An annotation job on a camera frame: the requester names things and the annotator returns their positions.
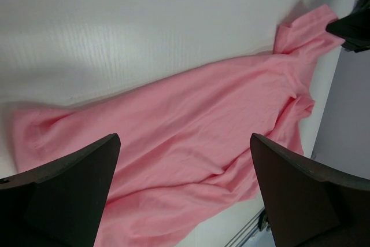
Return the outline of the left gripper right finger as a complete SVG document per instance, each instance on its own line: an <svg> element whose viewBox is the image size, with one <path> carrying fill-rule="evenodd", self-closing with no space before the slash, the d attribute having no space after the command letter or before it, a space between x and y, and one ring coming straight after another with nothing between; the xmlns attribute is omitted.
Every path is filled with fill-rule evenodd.
<svg viewBox="0 0 370 247"><path fill-rule="evenodd" d="M261 134L250 150L276 246L369 246L369 180Z"/></svg>

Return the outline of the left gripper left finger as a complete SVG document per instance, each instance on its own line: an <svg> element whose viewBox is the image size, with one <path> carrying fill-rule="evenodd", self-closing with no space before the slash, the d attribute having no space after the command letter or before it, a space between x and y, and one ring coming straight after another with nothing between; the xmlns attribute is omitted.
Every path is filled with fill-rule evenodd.
<svg viewBox="0 0 370 247"><path fill-rule="evenodd" d="M1 179L1 246L93 246L116 168L110 134Z"/></svg>

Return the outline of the pink t shirt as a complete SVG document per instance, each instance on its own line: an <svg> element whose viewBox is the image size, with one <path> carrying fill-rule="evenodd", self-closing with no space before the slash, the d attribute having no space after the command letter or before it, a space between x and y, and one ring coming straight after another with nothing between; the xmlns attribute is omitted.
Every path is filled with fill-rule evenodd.
<svg viewBox="0 0 370 247"><path fill-rule="evenodd" d="M281 25L273 53L214 62L85 109L13 115L21 172L116 133L121 149L96 246L175 246L199 223L256 196L250 137L302 154L320 56L342 43L323 5Z"/></svg>

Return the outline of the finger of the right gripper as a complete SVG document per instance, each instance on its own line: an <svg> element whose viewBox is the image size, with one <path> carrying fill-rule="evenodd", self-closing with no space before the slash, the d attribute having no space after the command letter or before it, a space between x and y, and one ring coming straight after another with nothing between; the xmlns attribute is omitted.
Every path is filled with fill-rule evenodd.
<svg viewBox="0 0 370 247"><path fill-rule="evenodd" d="M359 53L369 50L369 9L329 23L326 31L344 39L342 47L346 51Z"/></svg>

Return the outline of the aluminium front rail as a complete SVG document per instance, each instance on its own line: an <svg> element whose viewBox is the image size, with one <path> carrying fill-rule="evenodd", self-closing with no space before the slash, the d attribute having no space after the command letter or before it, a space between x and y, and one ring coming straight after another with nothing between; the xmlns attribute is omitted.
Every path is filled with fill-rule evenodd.
<svg viewBox="0 0 370 247"><path fill-rule="evenodd" d="M263 207L243 228L225 245L225 247L243 246L257 233L262 232L269 226L266 210Z"/></svg>

